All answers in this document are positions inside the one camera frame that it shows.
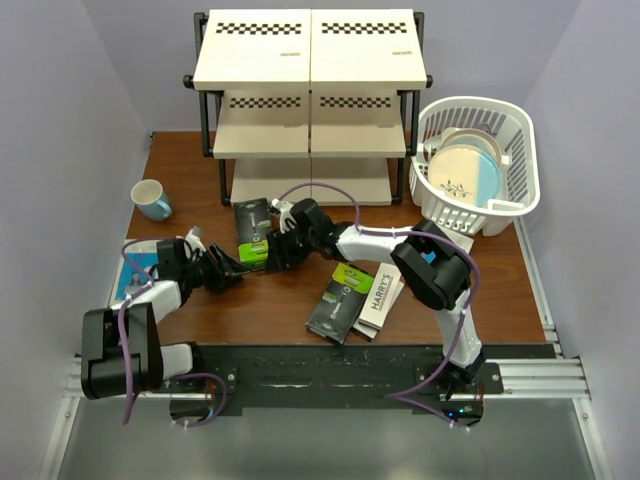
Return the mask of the black green razor box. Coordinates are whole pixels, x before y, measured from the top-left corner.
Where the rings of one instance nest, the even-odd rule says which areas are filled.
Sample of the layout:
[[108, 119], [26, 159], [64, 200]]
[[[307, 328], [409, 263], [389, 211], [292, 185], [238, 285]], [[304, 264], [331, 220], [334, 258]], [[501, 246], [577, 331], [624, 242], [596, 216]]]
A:
[[269, 252], [267, 236], [272, 231], [267, 199], [234, 203], [233, 214], [240, 262], [251, 270], [263, 270]]

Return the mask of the black green razor package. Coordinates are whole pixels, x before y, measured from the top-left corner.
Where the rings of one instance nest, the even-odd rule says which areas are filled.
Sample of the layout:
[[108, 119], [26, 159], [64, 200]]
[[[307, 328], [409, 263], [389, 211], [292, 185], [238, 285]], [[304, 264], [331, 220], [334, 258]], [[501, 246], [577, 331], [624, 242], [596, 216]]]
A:
[[306, 329], [342, 345], [359, 318], [373, 281], [366, 271], [340, 263], [307, 320]]

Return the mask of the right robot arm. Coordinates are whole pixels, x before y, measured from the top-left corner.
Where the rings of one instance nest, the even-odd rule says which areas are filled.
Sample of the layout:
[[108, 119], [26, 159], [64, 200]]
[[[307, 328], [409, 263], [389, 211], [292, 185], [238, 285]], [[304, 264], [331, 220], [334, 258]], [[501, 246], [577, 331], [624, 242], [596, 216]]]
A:
[[423, 219], [400, 228], [336, 223], [311, 198], [296, 203], [276, 198], [270, 212], [278, 218], [279, 227], [268, 234], [267, 270], [289, 270], [313, 253], [339, 262], [390, 264], [398, 268], [414, 297], [435, 313], [443, 339], [442, 362], [425, 380], [389, 393], [389, 398], [412, 394], [437, 379], [445, 378], [459, 393], [469, 392], [480, 382], [485, 355], [471, 312], [480, 270], [436, 223]]

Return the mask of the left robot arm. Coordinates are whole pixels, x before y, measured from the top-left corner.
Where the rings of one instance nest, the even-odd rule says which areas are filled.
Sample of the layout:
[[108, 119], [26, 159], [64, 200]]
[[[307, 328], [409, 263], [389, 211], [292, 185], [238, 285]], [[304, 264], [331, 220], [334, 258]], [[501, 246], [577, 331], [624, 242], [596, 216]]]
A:
[[195, 289], [221, 293], [250, 269], [217, 245], [191, 236], [156, 243], [154, 273], [113, 306], [86, 312], [82, 324], [81, 388], [89, 399], [133, 396], [158, 390], [165, 381], [185, 392], [200, 390], [207, 368], [193, 342], [162, 346], [158, 323], [180, 309]]

